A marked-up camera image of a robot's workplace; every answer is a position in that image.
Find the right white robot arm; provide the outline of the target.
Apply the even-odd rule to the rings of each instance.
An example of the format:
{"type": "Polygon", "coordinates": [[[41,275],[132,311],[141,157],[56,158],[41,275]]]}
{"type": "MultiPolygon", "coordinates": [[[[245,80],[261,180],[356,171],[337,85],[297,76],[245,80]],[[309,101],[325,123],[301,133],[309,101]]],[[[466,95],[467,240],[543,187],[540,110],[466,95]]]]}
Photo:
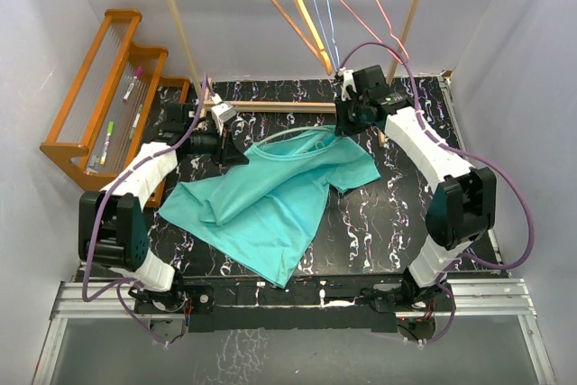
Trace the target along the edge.
{"type": "Polygon", "coordinates": [[[425,243],[404,270],[399,287],[367,294],[376,307],[423,309],[445,289],[449,267],[494,225],[496,176],[446,150],[440,136],[420,119],[414,103],[390,91],[381,67],[341,68],[335,77],[342,85],[334,100],[336,134],[352,136],[379,128],[434,191],[425,217],[425,243]]]}

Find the teal t shirt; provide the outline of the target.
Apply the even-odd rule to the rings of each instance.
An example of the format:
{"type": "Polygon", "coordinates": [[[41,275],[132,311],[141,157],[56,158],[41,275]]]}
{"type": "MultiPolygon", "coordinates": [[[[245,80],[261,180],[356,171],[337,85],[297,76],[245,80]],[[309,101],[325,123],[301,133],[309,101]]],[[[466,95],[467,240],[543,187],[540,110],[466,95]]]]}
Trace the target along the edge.
{"type": "Polygon", "coordinates": [[[372,156],[348,137],[256,148],[224,175],[180,182],[160,207],[167,222],[285,287],[320,226],[330,188],[380,178],[372,156]]]}

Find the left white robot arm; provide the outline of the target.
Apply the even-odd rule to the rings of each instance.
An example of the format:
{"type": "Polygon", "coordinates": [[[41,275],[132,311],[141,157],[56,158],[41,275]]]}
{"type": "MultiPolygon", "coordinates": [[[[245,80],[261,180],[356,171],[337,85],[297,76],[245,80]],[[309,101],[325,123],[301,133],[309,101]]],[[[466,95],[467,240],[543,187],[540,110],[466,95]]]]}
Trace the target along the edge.
{"type": "Polygon", "coordinates": [[[153,140],[144,143],[121,174],[79,201],[78,254],[88,269],[97,264],[155,293],[168,312],[181,309],[186,290],[176,270],[152,252],[143,209],[182,158],[208,155],[218,166],[243,165],[247,158],[234,144],[237,112],[218,98],[208,115],[191,104],[171,104],[153,140]]]}

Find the green plastic hanger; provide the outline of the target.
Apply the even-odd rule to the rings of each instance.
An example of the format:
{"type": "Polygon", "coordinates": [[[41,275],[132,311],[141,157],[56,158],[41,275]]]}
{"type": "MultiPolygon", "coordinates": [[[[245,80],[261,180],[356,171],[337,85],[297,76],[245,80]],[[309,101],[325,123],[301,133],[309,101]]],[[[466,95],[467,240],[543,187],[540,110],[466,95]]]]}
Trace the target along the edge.
{"type": "Polygon", "coordinates": [[[265,145],[276,144],[280,142],[288,142],[291,140],[297,141],[312,141],[313,139],[319,139],[322,141],[326,136],[333,137],[335,132],[334,125],[315,125],[315,126],[302,126],[289,128],[288,130],[283,130],[274,133],[259,142],[256,142],[254,146],[256,148],[262,148],[265,145]]]}

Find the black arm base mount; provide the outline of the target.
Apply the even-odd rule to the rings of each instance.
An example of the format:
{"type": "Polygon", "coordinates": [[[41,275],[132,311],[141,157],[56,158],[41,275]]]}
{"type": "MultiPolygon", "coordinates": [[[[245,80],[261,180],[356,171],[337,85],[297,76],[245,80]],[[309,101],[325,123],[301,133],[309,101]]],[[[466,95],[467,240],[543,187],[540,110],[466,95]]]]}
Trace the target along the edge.
{"type": "Polygon", "coordinates": [[[368,292],[399,287],[393,275],[298,276],[283,287],[256,277],[178,278],[179,291],[161,295],[130,289],[137,312],[184,318],[190,333],[229,330],[365,329],[394,333],[400,318],[428,319],[449,313],[451,286],[424,303],[376,307],[368,292]]]}

